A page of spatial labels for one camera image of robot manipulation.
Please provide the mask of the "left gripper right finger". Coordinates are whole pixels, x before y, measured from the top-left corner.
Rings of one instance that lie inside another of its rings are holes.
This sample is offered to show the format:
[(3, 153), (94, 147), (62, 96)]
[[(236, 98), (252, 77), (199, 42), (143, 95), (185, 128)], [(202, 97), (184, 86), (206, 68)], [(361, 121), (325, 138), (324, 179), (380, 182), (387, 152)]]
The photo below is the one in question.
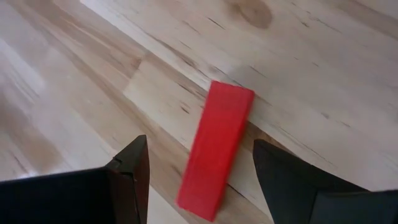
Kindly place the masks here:
[(262, 139), (252, 156), (274, 223), (397, 224), (396, 190), (368, 191)]

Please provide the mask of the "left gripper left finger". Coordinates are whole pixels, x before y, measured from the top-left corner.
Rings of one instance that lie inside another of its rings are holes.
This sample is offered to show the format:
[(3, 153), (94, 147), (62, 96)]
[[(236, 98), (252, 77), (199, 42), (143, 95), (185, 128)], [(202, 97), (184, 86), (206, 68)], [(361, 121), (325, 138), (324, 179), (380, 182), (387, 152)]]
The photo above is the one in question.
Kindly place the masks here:
[(150, 165), (140, 135), (105, 166), (1, 182), (1, 223), (147, 223)]

